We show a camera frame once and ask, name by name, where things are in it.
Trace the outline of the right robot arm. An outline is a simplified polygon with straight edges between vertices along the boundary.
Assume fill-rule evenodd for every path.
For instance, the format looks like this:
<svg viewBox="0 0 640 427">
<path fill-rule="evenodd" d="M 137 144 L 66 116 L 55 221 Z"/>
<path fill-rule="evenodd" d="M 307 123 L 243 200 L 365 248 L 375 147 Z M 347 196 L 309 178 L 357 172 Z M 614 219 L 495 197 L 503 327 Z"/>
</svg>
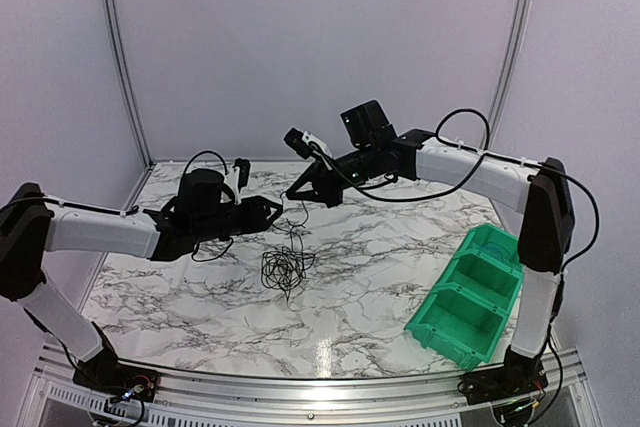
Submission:
<svg viewBox="0 0 640 427">
<path fill-rule="evenodd" d="M 568 265 L 588 252 L 570 251 L 576 223 L 571 187 L 588 199 L 594 196 L 570 176 L 564 164 L 549 157 L 543 162 L 498 154 L 487 145 L 468 146 L 445 138 L 439 130 L 396 132 L 376 100 L 341 115 L 353 151 L 334 157 L 321 139 L 291 128 L 285 144 L 311 165 L 286 191 L 290 200 L 316 202 L 328 208 L 343 201 L 353 188 L 363 196 L 364 185 L 381 176 L 445 185 L 442 196 L 465 190 L 485 197 L 522 216 L 517 255 L 524 279 L 516 328 L 495 385 L 515 395 L 538 373 L 540 358 L 558 315 Z"/>
</svg>

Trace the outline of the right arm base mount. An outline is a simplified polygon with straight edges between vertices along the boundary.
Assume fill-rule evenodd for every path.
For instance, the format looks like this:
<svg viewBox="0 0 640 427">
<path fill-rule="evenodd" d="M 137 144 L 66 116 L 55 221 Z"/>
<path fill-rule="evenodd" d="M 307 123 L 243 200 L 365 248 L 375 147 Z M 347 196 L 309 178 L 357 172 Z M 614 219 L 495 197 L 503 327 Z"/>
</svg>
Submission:
<svg viewBox="0 0 640 427">
<path fill-rule="evenodd" d="M 508 347 L 498 367 L 463 374 L 458 392 L 468 405 L 477 405 L 545 390 L 548 380 L 543 372 L 542 354 L 543 350 L 526 357 Z"/>
</svg>

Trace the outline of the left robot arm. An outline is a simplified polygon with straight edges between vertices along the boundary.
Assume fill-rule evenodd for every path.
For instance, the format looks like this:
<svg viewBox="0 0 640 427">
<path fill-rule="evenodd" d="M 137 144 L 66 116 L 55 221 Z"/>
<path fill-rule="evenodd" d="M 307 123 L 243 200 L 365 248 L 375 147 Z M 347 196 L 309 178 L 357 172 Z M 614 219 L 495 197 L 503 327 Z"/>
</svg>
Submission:
<svg viewBox="0 0 640 427">
<path fill-rule="evenodd" d="M 154 372 L 123 365 L 103 331 L 54 286 L 43 257 L 79 251 L 172 262 L 205 242 L 264 232 L 283 208 L 263 196 L 242 196 L 250 168 L 242 158 L 221 171 L 186 166 L 177 193 L 159 210 L 113 210 L 48 197 L 36 183 L 21 185 L 1 209 L 2 298 L 18 303 L 75 357 L 75 382 L 106 392 L 152 383 Z"/>
</svg>

